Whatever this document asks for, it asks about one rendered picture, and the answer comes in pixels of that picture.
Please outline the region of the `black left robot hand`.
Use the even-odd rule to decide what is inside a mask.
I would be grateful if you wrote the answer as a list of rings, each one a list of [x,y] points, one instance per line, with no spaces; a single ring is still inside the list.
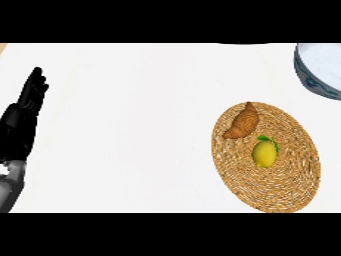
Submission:
[[[28,158],[47,89],[43,70],[36,67],[24,83],[18,101],[8,106],[0,118],[0,164],[12,160],[25,161]]]

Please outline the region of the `round woven straw placemat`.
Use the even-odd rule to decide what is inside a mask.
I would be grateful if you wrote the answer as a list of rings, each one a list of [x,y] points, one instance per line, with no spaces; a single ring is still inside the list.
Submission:
[[[233,105],[220,115],[211,133],[211,156],[217,173],[238,199],[263,212],[295,212],[312,201],[321,182],[321,162],[312,138],[291,115],[275,106],[254,102],[259,124],[253,133],[225,139],[247,103]],[[257,167],[251,152],[259,137],[279,148],[269,168]]]

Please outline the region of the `yellow lemon with green leaf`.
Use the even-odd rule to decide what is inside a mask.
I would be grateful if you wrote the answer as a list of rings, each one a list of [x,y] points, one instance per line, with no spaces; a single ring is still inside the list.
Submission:
[[[279,153],[276,141],[264,135],[257,137],[259,143],[254,145],[251,157],[257,167],[269,168],[275,164]]]

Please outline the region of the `white bowl with blue pattern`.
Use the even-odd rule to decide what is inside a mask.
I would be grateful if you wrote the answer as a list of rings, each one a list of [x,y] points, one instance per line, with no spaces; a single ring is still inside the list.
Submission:
[[[341,101],[341,43],[298,43],[294,70],[312,93]]]

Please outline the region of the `brown croissant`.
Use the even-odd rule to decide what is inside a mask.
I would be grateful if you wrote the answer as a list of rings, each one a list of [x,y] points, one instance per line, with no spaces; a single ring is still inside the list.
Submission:
[[[236,114],[229,129],[223,132],[225,139],[247,137],[256,130],[259,124],[259,114],[251,102]]]

